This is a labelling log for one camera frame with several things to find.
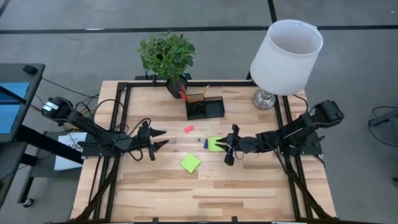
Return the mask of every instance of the green sticky note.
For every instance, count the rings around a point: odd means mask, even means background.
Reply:
[[[222,149],[222,148],[220,148],[220,147],[218,147],[218,146],[216,146],[216,141],[217,140],[219,140],[219,139],[222,139],[223,137],[210,137],[209,138],[209,151],[210,152],[221,152],[221,151],[224,151],[224,149]]]
[[[181,161],[181,166],[184,167],[189,173],[192,173],[200,164],[200,160],[193,154],[188,154]]]

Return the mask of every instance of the black pen holder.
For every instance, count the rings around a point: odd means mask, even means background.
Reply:
[[[202,94],[188,95],[185,102],[187,119],[220,118],[225,114],[222,96],[202,97]]]

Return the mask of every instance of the white lampshade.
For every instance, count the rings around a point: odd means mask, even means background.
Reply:
[[[322,46],[315,26],[291,19],[275,22],[250,66],[252,79],[269,93],[294,94],[307,84]]]

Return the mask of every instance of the silver lamp base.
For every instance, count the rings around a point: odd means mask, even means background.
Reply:
[[[251,100],[253,105],[259,110],[268,110],[275,104],[275,95],[265,90],[257,90]]]

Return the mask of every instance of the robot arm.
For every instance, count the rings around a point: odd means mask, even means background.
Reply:
[[[84,117],[73,107],[70,101],[61,97],[50,98],[42,108],[42,114],[46,118],[57,122],[59,126],[64,125],[64,123],[70,123],[80,128],[95,138],[96,142],[94,143],[98,147],[106,150],[125,153],[149,148],[149,156],[152,161],[155,160],[155,153],[169,141],[151,142],[150,137],[160,136],[166,132],[150,128],[147,121],[142,122],[137,135],[133,137],[116,130],[106,130],[95,124],[93,118]],[[92,145],[93,142],[79,142],[78,144],[84,147]]]
[[[232,125],[233,132],[225,138],[217,140],[227,153],[225,163],[234,164],[235,151],[243,153],[263,153],[273,151],[279,146],[288,146],[290,150],[299,150],[305,145],[307,136],[318,128],[330,128],[339,124],[344,118],[343,113],[334,101],[326,100],[315,105],[309,112],[301,114],[296,120],[286,124],[277,131],[266,131],[256,134],[256,137],[241,138],[238,136],[239,127]]]

